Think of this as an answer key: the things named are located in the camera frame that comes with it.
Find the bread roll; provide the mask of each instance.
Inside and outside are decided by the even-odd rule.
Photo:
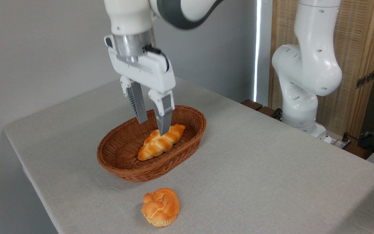
[[[154,193],[145,194],[143,202],[142,213],[156,227],[170,225],[180,213],[177,195],[170,188],[160,188]]]
[[[160,136],[159,130],[151,132],[150,136],[144,141],[144,146],[141,147],[138,153],[138,159],[145,161],[153,157],[161,155],[163,152],[167,152],[172,146],[180,141],[180,137],[183,135],[185,126],[181,124],[175,124],[169,128],[169,131]]]

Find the wicker basket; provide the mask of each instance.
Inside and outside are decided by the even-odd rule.
[[[199,147],[206,129],[206,118],[198,110],[177,105],[172,111],[171,124],[186,126],[180,141],[168,152],[150,160],[137,159],[139,149],[150,133],[157,129],[154,110],[147,111],[148,121],[139,124],[136,118],[111,130],[100,142],[99,164],[122,179],[144,182],[156,179],[189,158]]]

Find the metal hinge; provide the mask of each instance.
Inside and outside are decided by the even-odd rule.
[[[364,86],[365,84],[369,83],[373,79],[374,79],[374,71],[358,79],[356,89],[360,88],[361,86]]]

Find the wooden block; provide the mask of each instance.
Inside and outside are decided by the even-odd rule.
[[[351,153],[351,154],[354,154],[354,155],[356,155],[360,158],[363,158],[364,160],[366,160],[372,154],[371,151],[360,148],[360,147],[358,147],[357,145],[354,145],[354,144],[348,145],[344,150]]]
[[[266,114],[267,116],[273,117],[275,114],[275,111],[269,107],[263,107],[258,110],[262,114]]]
[[[257,110],[259,110],[260,108],[263,107],[263,105],[259,104],[258,102],[254,102],[250,99],[246,99],[241,104],[247,106],[248,108],[252,108],[255,111],[257,111]]]

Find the table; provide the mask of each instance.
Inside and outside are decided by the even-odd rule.
[[[173,91],[207,129],[196,153],[148,182],[96,159],[100,140],[134,117],[118,82],[6,126],[59,233],[374,233],[374,164],[181,79]],[[165,187],[181,213],[157,228],[142,197]]]

